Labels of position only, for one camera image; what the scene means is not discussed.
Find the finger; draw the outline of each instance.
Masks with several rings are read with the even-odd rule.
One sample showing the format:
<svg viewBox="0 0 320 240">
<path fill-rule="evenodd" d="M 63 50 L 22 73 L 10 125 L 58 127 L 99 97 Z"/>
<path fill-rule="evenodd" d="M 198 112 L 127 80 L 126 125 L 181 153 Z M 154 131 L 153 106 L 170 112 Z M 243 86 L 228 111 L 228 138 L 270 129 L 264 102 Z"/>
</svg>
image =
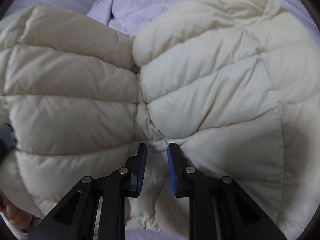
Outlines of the finger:
<svg viewBox="0 0 320 240">
<path fill-rule="evenodd" d="M 6 196 L 2 196 L 2 199 L 3 199 L 3 201 L 2 201 L 2 203 L 5 205 L 5 206 L 7 206 L 7 205 L 9 205 L 11 202 L 10 202 L 10 200 L 6 197 Z"/>
<path fill-rule="evenodd" d="M 10 220 L 10 223 L 13 226 L 19 227 L 25 217 L 26 217 L 26 212 L 19 209 L 15 218 Z"/>
<path fill-rule="evenodd" d="M 22 221 L 22 223 L 20 225 L 18 225 L 18 228 L 26 229 L 28 227 L 28 225 L 31 223 L 31 221 L 32 221 L 32 215 L 29 213 L 26 213 L 24 220 Z"/>
<path fill-rule="evenodd" d="M 5 217 L 7 217 L 7 211 L 5 210 L 5 208 L 2 209 L 2 213 L 5 215 Z"/>
<path fill-rule="evenodd" d="M 6 212 L 7 212 L 7 218 L 9 220 L 14 219 L 15 216 L 17 215 L 19 209 L 15 205 L 13 205 L 12 203 L 7 205 L 5 208 L 6 208 Z"/>
</svg>

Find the blue gripper pad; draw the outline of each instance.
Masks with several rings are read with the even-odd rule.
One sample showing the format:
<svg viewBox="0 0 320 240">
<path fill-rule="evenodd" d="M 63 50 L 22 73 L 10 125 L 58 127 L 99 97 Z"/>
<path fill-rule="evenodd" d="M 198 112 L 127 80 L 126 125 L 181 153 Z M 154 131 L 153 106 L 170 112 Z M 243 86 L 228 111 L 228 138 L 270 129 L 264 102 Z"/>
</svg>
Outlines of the blue gripper pad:
<svg viewBox="0 0 320 240">
<path fill-rule="evenodd" d="M 174 166 L 174 161 L 173 161 L 173 157 L 172 157 L 172 152 L 171 152 L 171 147 L 170 146 L 168 146 L 167 153 L 168 153 L 169 172 L 170 172 L 170 178 L 171 178 L 171 189 L 172 189 L 173 195 L 175 197 L 177 197 L 178 196 L 177 174 L 176 174 L 176 169 L 175 169 L 175 166 Z"/>
<path fill-rule="evenodd" d="M 147 163 L 147 147 L 144 147 L 140 167 L 138 171 L 138 196 L 140 196 L 140 193 L 142 191 L 142 185 L 143 185 L 143 179 L 144 179 L 144 171 L 146 169 L 146 163 Z"/>
</svg>

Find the black fabric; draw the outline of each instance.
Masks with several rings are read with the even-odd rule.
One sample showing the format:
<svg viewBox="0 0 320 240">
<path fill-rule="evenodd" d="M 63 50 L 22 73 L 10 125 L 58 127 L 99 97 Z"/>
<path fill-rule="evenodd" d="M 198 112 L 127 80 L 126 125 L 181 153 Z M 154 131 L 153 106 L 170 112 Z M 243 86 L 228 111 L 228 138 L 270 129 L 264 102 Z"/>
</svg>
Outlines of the black fabric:
<svg viewBox="0 0 320 240">
<path fill-rule="evenodd" d="M 7 227 L 6 223 L 0 216 L 0 239 L 1 240 L 17 240 L 17 238 L 12 234 L 10 229 Z"/>
<path fill-rule="evenodd" d="M 2 164 L 2 161 L 7 156 L 8 150 L 5 142 L 2 138 L 0 138 L 0 165 Z"/>
</svg>

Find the puffer jacket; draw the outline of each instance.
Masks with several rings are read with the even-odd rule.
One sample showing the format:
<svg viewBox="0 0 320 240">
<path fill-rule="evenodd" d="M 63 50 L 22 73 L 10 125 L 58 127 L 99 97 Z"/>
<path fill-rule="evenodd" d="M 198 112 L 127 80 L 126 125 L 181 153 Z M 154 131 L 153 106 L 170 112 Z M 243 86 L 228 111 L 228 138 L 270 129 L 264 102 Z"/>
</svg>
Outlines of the puffer jacket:
<svg viewBox="0 0 320 240">
<path fill-rule="evenodd" d="M 0 23 L 0 121 L 18 140 L 0 188 L 44 217 L 81 177 L 107 176 L 145 142 L 126 228 L 187 236 L 188 199 L 168 179 L 175 142 L 296 239 L 320 202 L 318 80 L 320 48 L 277 0 L 183 2 L 134 40 L 71 11 L 25 9 Z"/>
</svg>

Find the beige fabric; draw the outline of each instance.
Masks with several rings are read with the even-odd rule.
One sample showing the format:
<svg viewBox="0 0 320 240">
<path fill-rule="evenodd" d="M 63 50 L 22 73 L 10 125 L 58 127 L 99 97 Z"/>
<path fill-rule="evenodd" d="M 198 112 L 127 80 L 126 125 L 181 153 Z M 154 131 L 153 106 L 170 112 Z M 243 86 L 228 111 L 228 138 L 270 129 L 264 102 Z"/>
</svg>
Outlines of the beige fabric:
<svg viewBox="0 0 320 240">
<path fill-rule="evenodd" d="M 140 67 L 135 75 L 133 62 Z M 193 0 L 132 41 L 92 19 L 34 7 L 0 23 L 0 121 L 18 149 L 0 187 L 43 217 L 82 176 L 148 145 L 126 228 L 188 235 L 166 147 L 232 176 L 296 239 L 320 203 L 320 48 L 277 0 Z"/>
</svg>

